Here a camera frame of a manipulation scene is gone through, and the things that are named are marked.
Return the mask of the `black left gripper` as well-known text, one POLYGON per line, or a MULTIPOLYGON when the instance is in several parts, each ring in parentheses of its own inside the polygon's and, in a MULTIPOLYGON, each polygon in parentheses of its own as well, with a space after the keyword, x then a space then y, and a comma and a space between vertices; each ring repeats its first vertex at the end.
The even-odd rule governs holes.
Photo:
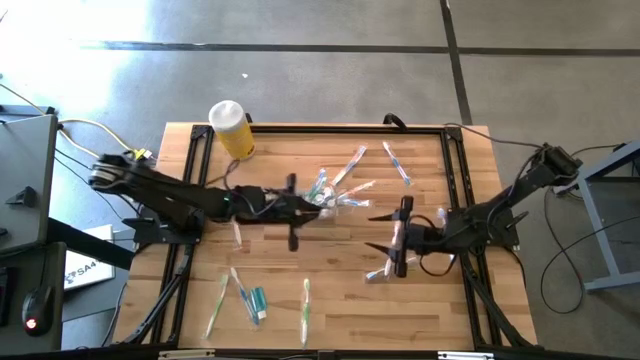
MULTIPOLYGON (((233 219, 242 225, 286 224, 289 226, 288 249, 295 252, 299 248, 299 239, 294 228, 297 219, 297 196, 295 194, 297 177, 291 173, 286 177, 283 189, 263 188, 259 186, 235 186, 233 188, 233 219)), ((320 208, 320 205, 298 197, 300 208, 320 208)), ((321 210, 299 210, 298 215, 305 219, 317 219, 321 210)))

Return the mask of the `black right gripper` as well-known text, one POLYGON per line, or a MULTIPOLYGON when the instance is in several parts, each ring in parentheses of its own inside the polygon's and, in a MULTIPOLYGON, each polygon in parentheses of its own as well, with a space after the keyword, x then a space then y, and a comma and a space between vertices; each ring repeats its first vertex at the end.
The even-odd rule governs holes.
POLYGON ((386 255, 396 255, 394 272, 395 275, 404 278, 407 276, 407 251, 412 250, 418 255, 426 255, 428 253, 427 245, 435 243, 441 237, 441 231, 434 228, 432 223, 428 225, 413 224, 411 221, 414 198, 412 196, 404 196, 401 199, 398 213, 382 215, 368 218, 369 221, 375 222, 392 222, 400 220, 403 223, 401 239, 398 242, 399 249, 387 247, 376 243, 366 242, 366 245, 382 252, 386 255))

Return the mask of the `clear acrylic organizer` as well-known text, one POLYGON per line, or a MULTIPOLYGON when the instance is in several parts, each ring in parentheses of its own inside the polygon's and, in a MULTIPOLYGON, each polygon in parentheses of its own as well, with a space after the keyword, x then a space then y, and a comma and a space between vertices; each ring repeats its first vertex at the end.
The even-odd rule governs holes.
POLYGON ((359 199, 356 195, 359 189, 338 191, 336 188, 324 187, 319 190, 309 190, 303 194, 303 199, 321 208, 319 218, 328 220, 337 218, 340 215, 352 213, 356 208, 369 208, 373 201, 369 199, 359 199))

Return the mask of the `yellow wipes canister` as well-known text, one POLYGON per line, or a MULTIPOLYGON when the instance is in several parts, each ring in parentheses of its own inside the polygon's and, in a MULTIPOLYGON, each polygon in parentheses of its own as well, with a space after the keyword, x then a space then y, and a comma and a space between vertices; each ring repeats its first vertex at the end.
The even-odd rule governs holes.
POLYGON ((255 142, 243 107, 232 100, 223 100, 211 107, 208 121, 219 141, 234 160, 250 158, 255 142))

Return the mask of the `black diagonal bar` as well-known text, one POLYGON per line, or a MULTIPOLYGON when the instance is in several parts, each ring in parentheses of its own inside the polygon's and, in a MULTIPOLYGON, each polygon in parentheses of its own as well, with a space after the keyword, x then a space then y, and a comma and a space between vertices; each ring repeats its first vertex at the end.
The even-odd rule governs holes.
POLYGON ((134 258, 134 253, 130 250, 99 239, 53 218, 48 219, 47 242, 62 242, 73 252, 123 270, 130 269, 134 258))

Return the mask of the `white printed box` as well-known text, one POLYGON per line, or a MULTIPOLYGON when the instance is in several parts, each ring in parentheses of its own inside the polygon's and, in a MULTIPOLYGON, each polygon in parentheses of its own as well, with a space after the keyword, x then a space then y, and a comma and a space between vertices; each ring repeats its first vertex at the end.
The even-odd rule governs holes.
POLYGON ((113 279, 115 270, 97 259, 67 250, 65 255, 64 290, 70 291, 113 279))

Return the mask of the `blue-grey metal table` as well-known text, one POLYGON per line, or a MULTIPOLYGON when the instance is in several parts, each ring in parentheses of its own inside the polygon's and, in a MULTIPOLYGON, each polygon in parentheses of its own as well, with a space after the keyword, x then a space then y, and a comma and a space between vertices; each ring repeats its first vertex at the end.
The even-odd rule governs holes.
POLYGON ((552 189, 556 196, 580 191, 593 226, 608 274, 584 284, 588 292, 640 284, 640 270, 623 271, 610 245, 613 236, 640 235, 640 171, 636 176, 618 170, 640 161, 640 140, 633 140, 613 151, 595 165, 583 165, 570 184, 552 189))

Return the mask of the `grey desk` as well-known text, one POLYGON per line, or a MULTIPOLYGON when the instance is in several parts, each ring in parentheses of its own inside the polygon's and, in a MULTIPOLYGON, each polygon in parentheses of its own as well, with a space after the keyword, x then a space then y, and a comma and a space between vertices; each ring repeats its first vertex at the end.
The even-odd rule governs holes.
POLYGON ((0 124, 0 254, 46 241, 57 125, 53 115, 0 124), (34 208, 5 203, 26 186, 34 208))

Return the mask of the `black computer mouse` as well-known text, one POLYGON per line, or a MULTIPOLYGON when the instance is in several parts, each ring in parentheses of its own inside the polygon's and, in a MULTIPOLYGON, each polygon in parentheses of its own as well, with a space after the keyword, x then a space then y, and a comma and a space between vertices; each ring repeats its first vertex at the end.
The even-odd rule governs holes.
POLYGON ((21 317, 27 335, 36 337, 47 333, 52 326, 54 288, 40 286, 24 298, 21 317))

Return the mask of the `dark mouse pad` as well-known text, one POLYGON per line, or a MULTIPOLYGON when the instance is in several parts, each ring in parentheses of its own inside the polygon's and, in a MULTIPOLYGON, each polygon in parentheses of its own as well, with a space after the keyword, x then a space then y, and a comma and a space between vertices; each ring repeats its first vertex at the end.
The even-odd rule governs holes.
POLYGON ((0 268, 9 269, 6 322, 0 325, 0 356, 57 351, 61 348, 64 265, 66 246, 53 243, 0 257, 0 268), (43 315, 46 333, 31 336, 22 318, 23 304, 32 291, 51 289, 43 315))

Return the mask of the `black aluminium table frame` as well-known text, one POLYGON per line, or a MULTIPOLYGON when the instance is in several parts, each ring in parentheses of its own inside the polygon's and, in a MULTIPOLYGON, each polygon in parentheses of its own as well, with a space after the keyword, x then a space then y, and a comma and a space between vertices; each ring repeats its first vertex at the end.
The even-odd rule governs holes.
POLYGON ((188 282, 170 300, 150 340, 216 351, 299 349, 303 281, 309 278, 311 349, 470 350, 482 342, 505 344, 506 336, 472 296, 460 267, 444 255, 425 257, 405 278, 364 282, 364 275, 385 261, 366 242, 387 244, 393 233, 390 223, 368 218, 390 213, 410 195, 417 222, 426 224, 436 219, 439 208, 480 203, 500 191, 487 132, 484 126, 400 131, 384 125, 255 125, 256 154, 230 174, 232 183, 279 187, 286 175, 296 173, 299 187, 307 189, 321 168, 338 173, 365 145, 364 157, 343 186, 376 180, 359 192, 373 205, 306 225, 295 252, 287 248, 284 226, 245 227, 243 247, 235 250, 230 226, 208 224, 188 282), (404 184, 383 141, 390 143, 411 186, 404 184), (250 321, 231 267, 249 298, 252 288, 264 289, 267 316, 258 326, 250 321), (226 295, 211 336, 204 340, 223 274, 230 275, 226 295))

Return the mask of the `silver metal bracket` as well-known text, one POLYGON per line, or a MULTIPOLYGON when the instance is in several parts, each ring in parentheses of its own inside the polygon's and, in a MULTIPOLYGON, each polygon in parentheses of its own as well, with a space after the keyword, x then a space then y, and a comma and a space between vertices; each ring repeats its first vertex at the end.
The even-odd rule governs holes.
POLYGON ((214 349, 179 349, 161 351, 157 360, 208 360, 214 357, 214 349))
POLYGON ((495 360, 493 353, 463 352, 463 351, 438 351, 438 360, 495 360))

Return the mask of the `black triangular bracket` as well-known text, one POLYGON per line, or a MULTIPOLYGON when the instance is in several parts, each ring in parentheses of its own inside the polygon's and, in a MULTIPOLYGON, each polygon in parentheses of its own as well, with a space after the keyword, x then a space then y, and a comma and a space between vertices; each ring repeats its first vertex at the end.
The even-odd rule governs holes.
POLYGON ((7 205, 21 205, 28 208, 34 208, 37 204, 38 194, 30 186, 26 186, 23 190, 8 198, 5 203, 7 205))

